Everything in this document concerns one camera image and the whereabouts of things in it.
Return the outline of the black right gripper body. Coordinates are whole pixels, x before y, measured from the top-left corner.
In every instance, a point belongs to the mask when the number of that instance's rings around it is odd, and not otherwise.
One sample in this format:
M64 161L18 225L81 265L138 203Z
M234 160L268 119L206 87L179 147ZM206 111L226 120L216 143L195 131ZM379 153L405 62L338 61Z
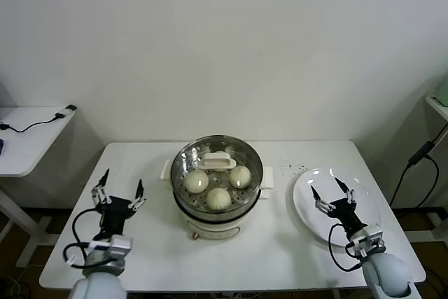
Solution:
M367 226L356 215L356 202L349 202L347 198L342 198L331 202L330 205L332 207L328 211L328 216L338 219L347 235L354 235Z

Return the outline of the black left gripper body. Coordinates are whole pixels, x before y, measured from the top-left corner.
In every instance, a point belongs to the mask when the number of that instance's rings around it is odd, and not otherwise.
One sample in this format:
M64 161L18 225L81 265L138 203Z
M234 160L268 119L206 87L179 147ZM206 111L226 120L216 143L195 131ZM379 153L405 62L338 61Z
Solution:
M123 235L125 221L136 214L131 201L120 197L112 197L111 203L99 203L95 206L96 212L101 215L100 231L94 239L109 239L113 235Z

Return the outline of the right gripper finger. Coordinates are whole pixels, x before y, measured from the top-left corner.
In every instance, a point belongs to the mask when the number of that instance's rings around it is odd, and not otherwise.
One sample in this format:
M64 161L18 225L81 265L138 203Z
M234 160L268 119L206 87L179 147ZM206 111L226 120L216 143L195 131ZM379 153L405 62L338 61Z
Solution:
M356 201L354 199L354 189L349 189L349 187L345 184L345 182L339 180L337 177L335 177L335 180L340 189L342 190L342 192L346 195L347 202L349 204L355 203Z
M335 208L332 204L324 201L321 199L320 195L318 194L318 192L316 191L316 189L311 186L311 191L312 191L312 195L314 198L314 204L315 207L322 212L325 215L328 215L329 213L331 213Z

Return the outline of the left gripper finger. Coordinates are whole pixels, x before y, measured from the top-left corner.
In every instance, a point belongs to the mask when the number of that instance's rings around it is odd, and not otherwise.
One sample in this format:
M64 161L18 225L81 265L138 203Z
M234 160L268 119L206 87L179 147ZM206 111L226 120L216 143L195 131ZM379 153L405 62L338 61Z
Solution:
M131 210L137 210L141 205L144 204L145 201L146 201L146 197L145 197L143 182L140 179L138 182L134 201L128 205L128 208Z
M112 203L111 197L107 194L105 190L108 176L109 176L109 169L105 171L104 175L100 178L100 180L92 189L92 199L95 206L98 206L100 204Z

